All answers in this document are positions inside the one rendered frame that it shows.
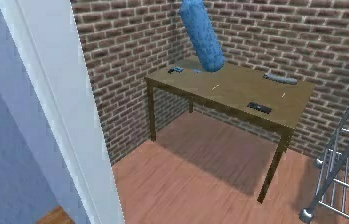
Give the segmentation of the brown wooden table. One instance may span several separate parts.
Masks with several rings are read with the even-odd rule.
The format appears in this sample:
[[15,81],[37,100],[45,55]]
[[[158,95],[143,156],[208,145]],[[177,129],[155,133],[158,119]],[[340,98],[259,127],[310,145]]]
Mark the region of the brown wooden table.
[[[183,72],[168,73],[172,67]],[[282,84],[263,78],[264,72],[226,63],[216,72],[205,71],[198,58],[190,56],[145,76],[147,85],[150,139],[156,139],[154,90],[180,96],[191,105],[204,107],[259,126],[280,136],[271,165],[257,201],[263,202],[282,154],[286,152],[315,85],[299,80],[296,85]],[[267,106],[270,114],[247,107],[249,102]]]

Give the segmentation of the tall blue speckled cylinder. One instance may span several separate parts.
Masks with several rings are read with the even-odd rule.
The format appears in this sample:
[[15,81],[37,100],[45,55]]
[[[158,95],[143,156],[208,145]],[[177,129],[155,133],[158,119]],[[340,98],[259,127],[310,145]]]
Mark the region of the tall blue speckled cylinder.
[[202,68],[220,70],[224,56],[203,0],[182,0],[179,14]]

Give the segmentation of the black remote control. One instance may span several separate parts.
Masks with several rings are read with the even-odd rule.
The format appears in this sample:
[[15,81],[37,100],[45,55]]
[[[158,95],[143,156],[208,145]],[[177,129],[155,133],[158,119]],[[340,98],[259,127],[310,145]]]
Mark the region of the black remote control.
[[270,114],[272,111],[271,108],[264,106],[264,105],[254,103],[254,102],[249,102],[247,107],[252,108],[254,110],[257,110],[257,111],[260,111],[262,113],[266,113],[266,114]]

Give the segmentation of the grey flat elongated object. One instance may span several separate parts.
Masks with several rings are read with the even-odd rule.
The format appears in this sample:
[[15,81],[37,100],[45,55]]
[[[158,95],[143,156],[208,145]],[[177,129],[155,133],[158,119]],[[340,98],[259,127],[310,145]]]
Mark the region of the grey flat elongated object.
[[296,85],[298,80],[295,78],[288,78],[288,77],[283,77],[283,76],[278,76],[275,74],[264,74],[263,78],[275,81],[278,83],[283,83],[283,84],[290,84],[290,85]]

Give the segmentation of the grey metal rack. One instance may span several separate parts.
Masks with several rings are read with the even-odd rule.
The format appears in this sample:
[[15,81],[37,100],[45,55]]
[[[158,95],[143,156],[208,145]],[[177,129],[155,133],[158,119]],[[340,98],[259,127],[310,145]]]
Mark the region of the grey metal rack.
[[314,161],[320,172],[313,199],[299,213],[304,224],[311,224],[317,206],[349,220],[349,129],[344,127],[348,118],[349,106],[324,152]]

